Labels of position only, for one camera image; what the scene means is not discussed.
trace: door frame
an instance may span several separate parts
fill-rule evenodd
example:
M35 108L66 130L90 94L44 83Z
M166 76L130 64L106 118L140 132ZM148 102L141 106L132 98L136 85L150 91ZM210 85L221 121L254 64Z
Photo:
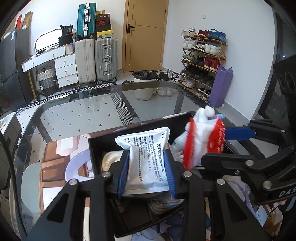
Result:
M161 55L160 55L159 70L162 70L162 67L163 67L163 53L164 53L164 47L165 47L165 35L166 35L166 26L167 26L167 20L168 20L168 1L169 0L166 0L166 6L165 6L165 22L163 26L163 44L162 44ZM124 73L126 71L126 31L127 31L127 20L128 20L128 4L129 4L129 0L126 0L126 4L124 7L123 35L122 35L122 68Z

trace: red sneaker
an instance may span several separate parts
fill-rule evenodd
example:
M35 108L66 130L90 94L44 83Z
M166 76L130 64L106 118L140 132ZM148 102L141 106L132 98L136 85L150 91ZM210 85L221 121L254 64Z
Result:
M217 71L219 66L220 66L219 60L213 60L212 64L211 64L211 67L210 67L210 70Z
M210 69L210 67L212 65L212 60L213 59L211 59L211 58L205 58L204 68Z
M211 31L209 31L209 30L199 30L198 33L194 34L194 37L206 38L207 35L210 33L211 33Z

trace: red and white plastic package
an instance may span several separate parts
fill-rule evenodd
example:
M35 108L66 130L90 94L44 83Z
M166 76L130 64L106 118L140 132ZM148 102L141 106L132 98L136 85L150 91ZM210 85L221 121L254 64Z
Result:
M215 116L215 110L206 106L199 108L187 123L185 132L174 141L175 148L184 152L183 165L191 169L201 165L201 158L207 152L222 153L225 142L225 126Z

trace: black refrigerator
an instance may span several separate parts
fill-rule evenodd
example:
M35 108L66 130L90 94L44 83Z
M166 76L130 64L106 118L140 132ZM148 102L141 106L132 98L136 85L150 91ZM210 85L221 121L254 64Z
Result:
M0 108L4 113L33 100L28 73L23 73L22 63L30 56L29 29L15 29L0 43Z

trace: white trash can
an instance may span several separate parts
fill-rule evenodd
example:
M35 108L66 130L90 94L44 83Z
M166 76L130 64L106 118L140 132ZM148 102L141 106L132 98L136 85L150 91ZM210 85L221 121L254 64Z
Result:
M148 82L148 81L155 81L156 75L149 74L152 73L150 71L135 71L133 72L133 79L134 82ZM153 88L147 88L147 89L139 89L134 90L135 97L138 100L149 100L152 97L153 94Z

